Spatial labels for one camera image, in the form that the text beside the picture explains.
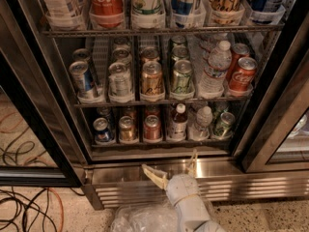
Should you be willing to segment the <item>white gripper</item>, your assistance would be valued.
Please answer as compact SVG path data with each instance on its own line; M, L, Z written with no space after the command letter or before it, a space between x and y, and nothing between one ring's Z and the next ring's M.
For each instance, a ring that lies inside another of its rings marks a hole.
M166 172L142 165L144 174L160 189L166 189L167 197L177 212L179 230L198 230L211 219L193 178L196 176L197 159L197 150L194 149L185 168L188 175L175 175L169 183Z

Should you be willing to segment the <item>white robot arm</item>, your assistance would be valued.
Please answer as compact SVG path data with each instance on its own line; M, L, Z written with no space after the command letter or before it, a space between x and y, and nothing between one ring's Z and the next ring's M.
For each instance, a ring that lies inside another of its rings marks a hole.
M177 212L178 232L226 232L211 219L195 179L197 151L194 150L186 172L167 178L167 173L142 165L144 174L165 193Z

